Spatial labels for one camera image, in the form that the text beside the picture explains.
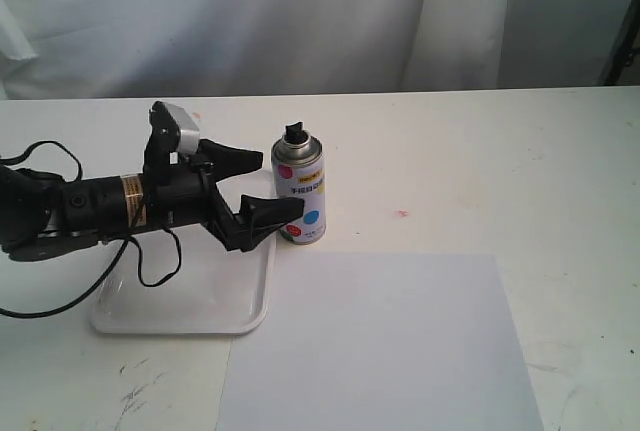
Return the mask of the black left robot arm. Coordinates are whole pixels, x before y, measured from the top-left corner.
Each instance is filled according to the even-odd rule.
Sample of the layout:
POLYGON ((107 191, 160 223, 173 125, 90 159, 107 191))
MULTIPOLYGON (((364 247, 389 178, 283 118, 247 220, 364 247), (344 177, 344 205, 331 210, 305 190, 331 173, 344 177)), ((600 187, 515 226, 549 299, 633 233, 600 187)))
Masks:
POLYGON ((203 139, 193 155, 148 152, 143 170, 67 182, 53 173, 1 168, 1 249, 13 261, 52 259, 100 242, 199 224, 228 251, 249 252, 301 218, 302 199, 244 195, 233 212, 220 181, 261 169, 258 151, 203 139))

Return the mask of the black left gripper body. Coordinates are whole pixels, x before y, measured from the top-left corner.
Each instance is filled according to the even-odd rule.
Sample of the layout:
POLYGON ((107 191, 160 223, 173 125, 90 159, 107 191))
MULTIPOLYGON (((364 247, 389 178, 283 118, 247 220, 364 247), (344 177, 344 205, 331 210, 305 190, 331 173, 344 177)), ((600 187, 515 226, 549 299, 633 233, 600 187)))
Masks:
POLYGON ((228 251, 239 249, 241 221, 222 197, 203 155, 170 162, 169 154, 144 153, 146 223, 143 231, 202 225, 228 251))

